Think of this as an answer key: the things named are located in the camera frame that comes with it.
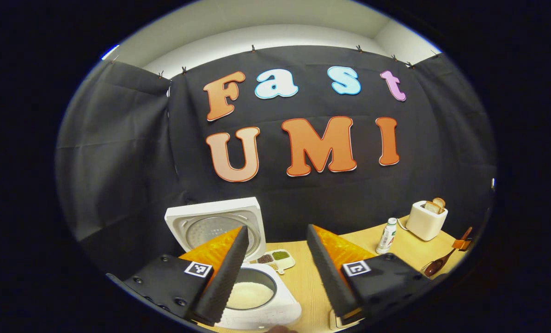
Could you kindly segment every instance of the wooden table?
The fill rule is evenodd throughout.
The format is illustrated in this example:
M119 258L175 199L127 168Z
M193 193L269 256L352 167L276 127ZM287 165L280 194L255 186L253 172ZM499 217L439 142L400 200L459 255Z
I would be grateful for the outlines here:
M403 226L408 218L409 216L400 218ZM377 255L374 249L376 249L380 241L383 229L385 229L385 225L379 225L350 234L341 234L341 237ZM453 242L454 238L443 231L432 240L425 242L397 225L397 232L392 242L390 252L394 253L407 264L411 265L411 267L419 271L430 261L447 255L452 248ZM266 251L275 249L288 250L296 261L294 267L285 270L284 274L280 276L284 284L286 284L286 287L288 287L292 295L296 298L296 301L298 301L302 307L302 316L294 325L290 325L289 328L299 333L333 332L329 328L329 312L331 312L332 307L320 280L318 270L313 263L311 251L309 250L306 240L298 242L267 243ZM455 251L446 265L435 276L449 272L462 259L464 254L465 252ZM233 329L225 329L222 327L200 326L221 333L238 332Z

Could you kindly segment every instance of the white bottle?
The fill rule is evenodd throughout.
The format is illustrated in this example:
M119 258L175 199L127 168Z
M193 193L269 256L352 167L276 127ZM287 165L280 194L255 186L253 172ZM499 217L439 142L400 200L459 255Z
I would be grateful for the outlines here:
M394 240L394 234L397 232L397 219L391 217L387 221L385 230L383 230L383 236L380 239L379 246L376 247L376 253L384 254L390 249L390 245Z

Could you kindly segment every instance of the orange letter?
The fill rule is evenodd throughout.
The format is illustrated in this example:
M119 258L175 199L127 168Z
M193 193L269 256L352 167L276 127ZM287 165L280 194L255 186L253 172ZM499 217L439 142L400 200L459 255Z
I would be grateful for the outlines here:
M334 173L351 171L356 168L351 152L349 128L354 122L348 117L333 117L329 120L321 139L306 119L290 119L282 123L282 129L290 136L292 165L286 173L290 177L306 176L311 167L305 163L305 153L318 172L324 170L329 154L333 158L329 170Z
M395 140L394 127L397 121L389 117L381 117L376 120L383 137L383 154L379 158L381 165L393 165L398 163L397 142Z
M214 170L221 179L235 183L248 181L255 177L259 170L257 142L255 141L257 135L259 135L258 127L246 127L235 133L235 136L242 141L242 150L245 155L245 166L242 169L233 169L228 159L227 142L231 139L228 133L216 133L206 138L206 143L212 152Z
M227 102L227 97L230 97L231 101L236 100L238 98L238 86L233 81L243 82L244 80L245 74L239 71L210 82L203 87L203 90L208 92L208 99L210 101L208 122L228 116L235 110L235 107Z

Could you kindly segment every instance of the hand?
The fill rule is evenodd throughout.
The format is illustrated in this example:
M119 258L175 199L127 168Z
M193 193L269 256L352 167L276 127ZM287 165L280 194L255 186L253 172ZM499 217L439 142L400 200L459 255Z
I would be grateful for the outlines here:
M269 329L269 331L265 333L298 333L297 331L293 331L289 329L288 327L277 325Z

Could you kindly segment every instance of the rice cooker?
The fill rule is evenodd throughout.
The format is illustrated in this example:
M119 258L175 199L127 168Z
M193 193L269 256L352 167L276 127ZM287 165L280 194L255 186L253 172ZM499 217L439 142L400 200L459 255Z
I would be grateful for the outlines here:
M259 287L269 289L273 295L263 304L254 304L252 307L237 305L238 308L229 308L227 305L221 321L216 323L217 327L257 330L274 325L290 325L299 319L302 313L300 304L277 272L267 264L250 263L265 253L263 219L256 198L172 207L166 210L165 221L187 252L240 226L248 228L249 247L235 284L260 284Z

